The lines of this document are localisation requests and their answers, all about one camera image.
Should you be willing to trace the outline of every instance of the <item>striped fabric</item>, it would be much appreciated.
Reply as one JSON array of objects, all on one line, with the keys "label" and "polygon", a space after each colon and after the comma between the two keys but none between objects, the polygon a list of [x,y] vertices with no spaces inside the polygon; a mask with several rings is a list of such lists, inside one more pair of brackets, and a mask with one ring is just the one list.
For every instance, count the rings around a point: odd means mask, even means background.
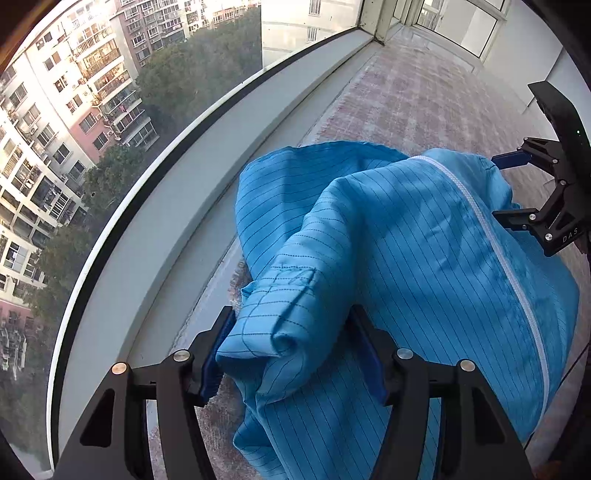
[{"label": "striped fabric", "polygon": [[[380,145],[285,148],[241,174],[236,222],[254,281],[217,361],[246,404],[235,446],[266,478],[369,477],[389,409],[343,322],[353,303],[429,361],[473,359],[521,439],[551,400],[578,290],[558,257],[491,215],[516,207],[487,159]],[[439,430],[431,401],[421,478]]]}]

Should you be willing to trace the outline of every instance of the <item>high-rise building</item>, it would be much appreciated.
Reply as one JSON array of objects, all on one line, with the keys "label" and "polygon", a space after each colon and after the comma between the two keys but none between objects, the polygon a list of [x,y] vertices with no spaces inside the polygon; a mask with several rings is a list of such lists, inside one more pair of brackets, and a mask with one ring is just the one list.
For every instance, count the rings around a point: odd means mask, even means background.
[{"label": "high-rise building", "polygon": [[111,26],[112,4],[62,1],[0,79],[0,301],[22,306],[26,285],[43,287],[38,249],[83,218],[85,172],[105,150],[158,140]]},{"label": "high-rise building", "polygon": [[139,70],[153,52],[185,41],[199,28],[241,17],[260,4],[260,0],[113,0],[111,25]]}]

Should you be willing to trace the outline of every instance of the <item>green tree canopy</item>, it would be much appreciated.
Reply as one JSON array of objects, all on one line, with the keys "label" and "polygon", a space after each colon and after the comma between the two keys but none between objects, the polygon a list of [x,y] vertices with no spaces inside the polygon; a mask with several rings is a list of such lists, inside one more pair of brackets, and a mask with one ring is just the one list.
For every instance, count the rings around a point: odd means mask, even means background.
[{"label": "green tree canopy", "polygon": [[145,103],[185,127],[262,67],[261,11],[197,30],[185,43],[155,52],[137,78]]}]

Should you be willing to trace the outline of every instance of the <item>seam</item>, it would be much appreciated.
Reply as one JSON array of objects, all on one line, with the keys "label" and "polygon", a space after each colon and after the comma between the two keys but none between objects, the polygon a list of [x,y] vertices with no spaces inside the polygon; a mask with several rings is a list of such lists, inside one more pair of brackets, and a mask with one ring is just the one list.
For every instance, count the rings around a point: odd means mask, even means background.
[{"label": "seam", "polygon": [[548,404],[548,395],[550,393],[550,370],[548,368],[548,359],[546,357],[544,343],[542,342],[540,327],[539,327],[538,322],[535,318],[535,314],[531,308],[529,300],[527,299],[527,296],[525,295],[525,292],[523,291],[523,288],[521,287],[519,280],[517,280],[517,276],[513,272],[513,269],[511,268],[509,261],[507,260],[505,254],[501,248],[501,245],[499,244],[499,241],[497,240],[495,234],[493,233],[491,226],[486,221],[480,207],[478,206],[478,204],[474,200],[474,197],[472,196],[470,191],[468,191],[468,189],[453,174],[453,172],[448,170],[444,165],[440,164],[438,161],[436,161],[432,158],[429,158],[429,157],[424,157],[422,155],[419,155],[415,158],[419,159],[419,160],[424,160],[424,161],[430,163],[431,165],[433,165],[438,170],[440,170],[462,192],[462,194],[464,195],[464,197],[466,198],[466,200],[470,204],[470,207],[472,207],[472,210],[476,214],[476,218],[478,219],[480,226],[484,230],[486,237],[488,238],[489,242],[491,243],[492,249],[493,249],[498,261],[500,262],[501,267],[503,268],[503,271],[505,272],[505,275],[507,276],[507,279],[509,280],[509,283],[511,284],[511,287],[513,288],[513,291],[515,292],[517,299],[519,300],[519,303],[521,305],[521,308],[523,309],[523,312],[525,313],[525,317],[527,318],[527,321],[530,325],[531,333],[534,337],[535,347],[538,351],[538,358],[540,360],[540,368],[542,370],[542,381],[544,384],[544,397],[543,397],[543,402],[542,402],[542,411],[540,413],[540,418],[538,420],[538,423],[535,427],[537,429],[537,427],[540,425],[540,421],[542,420],[542,417],[544,416],[544,413],[546,411],[546,407]]}]

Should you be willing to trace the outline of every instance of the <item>silver screw head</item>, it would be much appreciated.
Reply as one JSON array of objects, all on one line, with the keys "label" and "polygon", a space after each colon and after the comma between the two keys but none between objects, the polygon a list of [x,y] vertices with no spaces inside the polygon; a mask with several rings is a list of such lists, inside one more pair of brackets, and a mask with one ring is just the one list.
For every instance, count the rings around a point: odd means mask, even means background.
[{"label": "silver screw head", "polygon": [[409,360],[413,357],[414,353],[410,348],[399,348],[396,351],[396,355],[398,355],[398,358],[401,358],[402,360]]},{"label": "silver screw head", "polygon": [[464,370],[464,372],[473,372],[476,368],[476,365],[474,365],[472,360],[462,360],[460,362],[460,368]]},{"label": "silver screw head", "polygon": [[189,360],[191,353],[188,350],[177,350],[173,353],[173,358],[175,362],[184,362],[185,360]]},{"label": "silver screw head", "polygon": [[125,363],[123,363],[123,362],[119,362],[118,364],[115,364],[111,367],[111,371],[115,375],[121,375],[122,373],[125,373],[126,370],[127,370],[127,365],[125,365]]}]

